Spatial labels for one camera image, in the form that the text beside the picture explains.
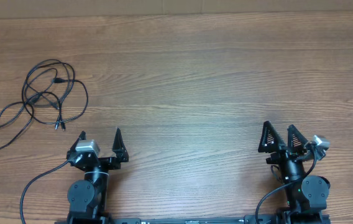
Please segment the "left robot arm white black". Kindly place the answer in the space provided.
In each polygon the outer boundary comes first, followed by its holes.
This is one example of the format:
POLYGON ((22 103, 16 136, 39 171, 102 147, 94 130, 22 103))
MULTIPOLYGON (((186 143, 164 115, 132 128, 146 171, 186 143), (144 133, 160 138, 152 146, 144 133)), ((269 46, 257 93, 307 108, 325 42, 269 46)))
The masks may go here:
POLYGON ((95 140, 88 140, 83 131, 66 154, 72 167, 84 172, 84 178, 72 183, 67 199, 70 204, 67 223, 114 223, 106 211, 109 171, 118 170, 129 155, 117 129, 112 145, 111 157, 100 157, 100 148, 95 140))

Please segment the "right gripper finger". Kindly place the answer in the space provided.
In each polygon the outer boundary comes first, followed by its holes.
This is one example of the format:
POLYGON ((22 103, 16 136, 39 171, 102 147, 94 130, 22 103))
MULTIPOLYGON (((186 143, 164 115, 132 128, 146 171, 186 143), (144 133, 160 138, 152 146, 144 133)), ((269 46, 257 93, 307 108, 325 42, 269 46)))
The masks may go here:
POLYGON ((258 152, 273 153, 285 150, 287 145, 282 137, 272 126, 270 121, 263 124, 262 135, 258 147, 258 152))
POLYGON ((307 149, 305 148, 305 145, 308 140, 299 132, 299 130, 293 124, 289 125, 287 131, 289 152, 294 154, 306 154, 307 149))

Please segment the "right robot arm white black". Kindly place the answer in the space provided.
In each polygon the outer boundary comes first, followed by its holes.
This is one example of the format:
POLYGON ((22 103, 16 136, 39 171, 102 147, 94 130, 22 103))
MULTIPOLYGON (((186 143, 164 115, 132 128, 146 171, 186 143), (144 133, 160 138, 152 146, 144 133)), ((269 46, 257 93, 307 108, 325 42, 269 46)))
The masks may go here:
POLYGON ((287 128, 288 139, 284 141, 270 121, 263 123, 258 146, 259 153, 269 153, 266 163, 270 165, 281 186, 264 195, 255 208, 256 223, 330 223, 327 198, 331 184, 327 178, 312 175, 318 161, 326 156, 330 142, 320 135, 311 140, 305 138, 294 125, 287 128), (270 196, 284 191, 287 206, 277 209, 274 215, 260 215, 261 205, 270 196))

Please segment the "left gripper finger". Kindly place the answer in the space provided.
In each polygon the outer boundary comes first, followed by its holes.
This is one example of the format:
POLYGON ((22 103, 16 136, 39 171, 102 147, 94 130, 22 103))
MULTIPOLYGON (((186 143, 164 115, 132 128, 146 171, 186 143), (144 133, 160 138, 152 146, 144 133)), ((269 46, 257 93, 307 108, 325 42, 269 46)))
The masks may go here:
POLYGON ((70 148, 71 152, 75 152, 76 151, 76 146, 77 144, 82 141, 82 140, 86 140, 86 133, 84 131, 82 131, 80 133, 80 135, 78 136, 78 139, 73 143, 73 145, 70 148))
POLYGON ((112 145, 112 152, 115 153, 119 162, 129 161, 129 154, 123 142, 121 130, 119 128, 116 129, 116 134, 112 145))

